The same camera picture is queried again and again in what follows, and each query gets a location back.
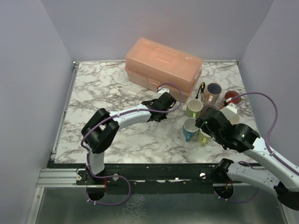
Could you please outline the purple mug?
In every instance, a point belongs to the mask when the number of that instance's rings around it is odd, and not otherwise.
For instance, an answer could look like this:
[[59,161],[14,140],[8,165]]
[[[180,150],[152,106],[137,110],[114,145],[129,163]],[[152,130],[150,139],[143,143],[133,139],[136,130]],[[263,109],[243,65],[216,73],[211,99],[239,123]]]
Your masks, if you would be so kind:
[[201,115],[203,115],[203,113],[205,113],[208,109],[215,109],[218,110],[218,108],[212,104],[206,104],[203,106],[202,110],[201,110]]

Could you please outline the green faceted mug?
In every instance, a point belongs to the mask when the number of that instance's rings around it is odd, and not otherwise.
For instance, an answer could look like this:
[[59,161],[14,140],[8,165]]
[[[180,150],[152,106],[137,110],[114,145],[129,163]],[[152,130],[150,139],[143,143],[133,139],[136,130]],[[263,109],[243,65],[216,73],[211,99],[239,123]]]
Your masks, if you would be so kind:
[[205,146],[211,139],[211,137],[204,133],[201,129],[199,130],[199,134],[198,134],[198,139],[199,139],[199,142],[202,146]]

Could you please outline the salmon pink mug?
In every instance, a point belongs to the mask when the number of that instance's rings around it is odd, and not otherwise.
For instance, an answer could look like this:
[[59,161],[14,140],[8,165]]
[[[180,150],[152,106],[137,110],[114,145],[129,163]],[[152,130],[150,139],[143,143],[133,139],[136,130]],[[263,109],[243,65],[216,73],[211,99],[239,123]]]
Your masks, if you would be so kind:
[[238,124],[239,122],[240,122],[240,116],[239,116],[239,114],[236,114],[234,117],[232,117],[230,120],[230,123],[232,124],[232,125],[236,125],[236,124]]

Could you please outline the blue mug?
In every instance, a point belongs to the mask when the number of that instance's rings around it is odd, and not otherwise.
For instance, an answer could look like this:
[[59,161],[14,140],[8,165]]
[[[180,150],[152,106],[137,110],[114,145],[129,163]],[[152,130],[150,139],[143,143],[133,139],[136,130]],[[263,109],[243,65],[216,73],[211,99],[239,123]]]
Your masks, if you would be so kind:
[[186,142],[189,142],[192,136],[198,132],[199,128],[196,127],[195,118],[187,118],[183,123],[183,134],[185,136]]

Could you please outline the light green round mug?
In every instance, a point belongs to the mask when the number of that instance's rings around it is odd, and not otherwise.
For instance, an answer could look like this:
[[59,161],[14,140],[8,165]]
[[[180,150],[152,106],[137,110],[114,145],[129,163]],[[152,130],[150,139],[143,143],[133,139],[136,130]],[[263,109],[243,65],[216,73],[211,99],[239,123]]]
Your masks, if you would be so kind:
[[198,118],[200,116],[201,110],[203,108],[203,104],[198,99],[191,99],[187,103],[186,107],[186,115],[189,118]]

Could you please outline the iridescent beige mug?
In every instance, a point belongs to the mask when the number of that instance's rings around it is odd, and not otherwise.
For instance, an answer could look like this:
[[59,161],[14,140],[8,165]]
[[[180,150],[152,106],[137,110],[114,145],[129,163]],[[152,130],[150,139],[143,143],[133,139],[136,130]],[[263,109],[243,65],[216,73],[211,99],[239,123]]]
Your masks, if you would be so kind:
[[203,98],[202,98],[203,104],[214,105],[218,100],[221,92],[222,92],[222,87],[219,84],[217,83],[208,84],[203,94]]

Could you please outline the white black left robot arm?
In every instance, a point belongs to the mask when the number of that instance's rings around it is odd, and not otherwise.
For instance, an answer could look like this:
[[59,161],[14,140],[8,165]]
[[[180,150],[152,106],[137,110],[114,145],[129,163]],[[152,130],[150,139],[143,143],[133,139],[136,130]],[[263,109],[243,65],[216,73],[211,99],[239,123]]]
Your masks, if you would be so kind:
[[159,98],[143,101],[138,106],[118,112],[99,109],[81,130],[81,146],[87,150],[87,179],[98,184],[103,180],[104,154],[117,132],[123,128],[151,121],[160,122],[174,111],[175,98],[168,92]]

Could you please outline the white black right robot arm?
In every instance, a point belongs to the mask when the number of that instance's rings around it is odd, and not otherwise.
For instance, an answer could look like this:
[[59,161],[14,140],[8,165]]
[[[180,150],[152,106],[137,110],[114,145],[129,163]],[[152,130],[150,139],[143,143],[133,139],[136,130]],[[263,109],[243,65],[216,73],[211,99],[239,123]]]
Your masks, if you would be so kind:
[[195,125],[224,149],[243,153],[265,168],[262,172],[222,159],[214,171],[217,181],[250,184],[275,194],[284,206],[299,209],[299,167],[274,151],[258,132],[246,124],[232,125],[221,111],[212,108],[197,118]]

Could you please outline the orange black screwdriver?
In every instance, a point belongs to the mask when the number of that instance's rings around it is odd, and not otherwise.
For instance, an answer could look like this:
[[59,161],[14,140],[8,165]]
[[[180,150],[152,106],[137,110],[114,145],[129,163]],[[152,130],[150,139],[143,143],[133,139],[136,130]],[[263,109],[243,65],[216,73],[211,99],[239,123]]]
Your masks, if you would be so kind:
[[200,87],[199,87],[198,92],[197,92],[196,97],[195,97],[196,99],[199,99],[199,97],[200,97],[200,99],[202,100],[202,97],[203,97],[203,94],[204,94],[204,91],[205,91],[205,86],[206,86],[205,82],[202,82],[200,84]]

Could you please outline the translucent pink plastic toolbox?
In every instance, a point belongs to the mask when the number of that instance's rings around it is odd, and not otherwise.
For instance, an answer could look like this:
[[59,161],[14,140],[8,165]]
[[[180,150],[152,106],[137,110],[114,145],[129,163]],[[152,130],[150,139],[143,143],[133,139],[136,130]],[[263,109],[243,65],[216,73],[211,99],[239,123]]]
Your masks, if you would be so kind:
[[199,57],[140,38],[125,56],[125,71],[131,82],[152,91],[164,86],[182,103],[188,101],[202,73]]

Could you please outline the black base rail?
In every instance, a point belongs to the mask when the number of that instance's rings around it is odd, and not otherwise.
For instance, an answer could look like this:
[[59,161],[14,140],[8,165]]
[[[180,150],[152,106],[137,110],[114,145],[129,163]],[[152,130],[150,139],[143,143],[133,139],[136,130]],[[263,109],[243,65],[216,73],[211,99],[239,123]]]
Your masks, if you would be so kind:
[[89,196],[133,194],[212,194],[215,188],[232,192],[234,181],[215,178],[216,163],[106,164],[93,177],[84,164],[54,164],[40,174],[40,185],[86,189]]

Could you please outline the aluminium table frame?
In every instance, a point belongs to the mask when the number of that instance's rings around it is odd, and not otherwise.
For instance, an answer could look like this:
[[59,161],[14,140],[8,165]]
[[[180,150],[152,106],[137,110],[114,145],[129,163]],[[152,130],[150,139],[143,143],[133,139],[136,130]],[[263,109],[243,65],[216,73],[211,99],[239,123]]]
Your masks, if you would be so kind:
[[[29,219],[36,224],[294,224],[291,210],[268,193],[237,185],[232,202],[211,194],[134,193],[118,206],[92,205],[85,187],[76,185],[85,152],[79,148],[79,131],[92,109],[127,109],[134,103],[154,97],[154,92],[129,81],[123,61],[77,62],[68,93],[65,112],[47,168],[41,170],[40,189]],[[211,165],[226,157],[246,160],[234,152],[224,152],[216,144],[200,147],[182,139],[186,105],[171,113],[167,120],[140,124],[122,130],[105,155],[114,165],[154,165],[190,167],[192,163]]]

